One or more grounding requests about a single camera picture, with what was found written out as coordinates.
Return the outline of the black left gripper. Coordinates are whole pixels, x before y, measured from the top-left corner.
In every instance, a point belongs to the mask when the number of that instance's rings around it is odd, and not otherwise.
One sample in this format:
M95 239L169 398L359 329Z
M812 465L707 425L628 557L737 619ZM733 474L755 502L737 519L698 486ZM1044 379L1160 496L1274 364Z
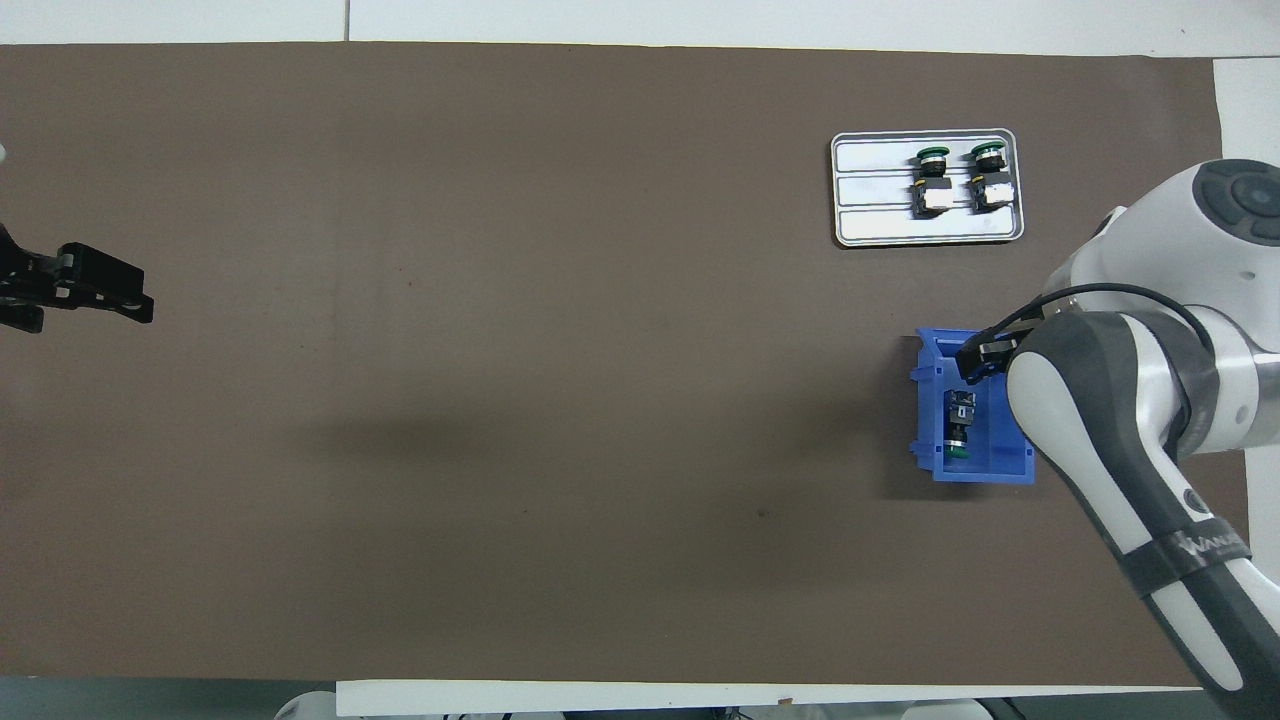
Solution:
M24 301L99 309L142 324L154 320L154 300L145 293L141 268L86 243L65 243L52 256L32 252L1 224L0 323L40 334L45 311Z

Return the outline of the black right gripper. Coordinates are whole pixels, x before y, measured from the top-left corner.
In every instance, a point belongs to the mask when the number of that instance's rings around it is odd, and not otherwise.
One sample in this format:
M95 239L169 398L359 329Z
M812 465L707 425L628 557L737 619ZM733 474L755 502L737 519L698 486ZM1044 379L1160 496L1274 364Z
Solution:
M969 386L1002 374L1016 348L1039 325L1041 322L1014 322L992 329L988 338L969 338L955 354L957 374Z

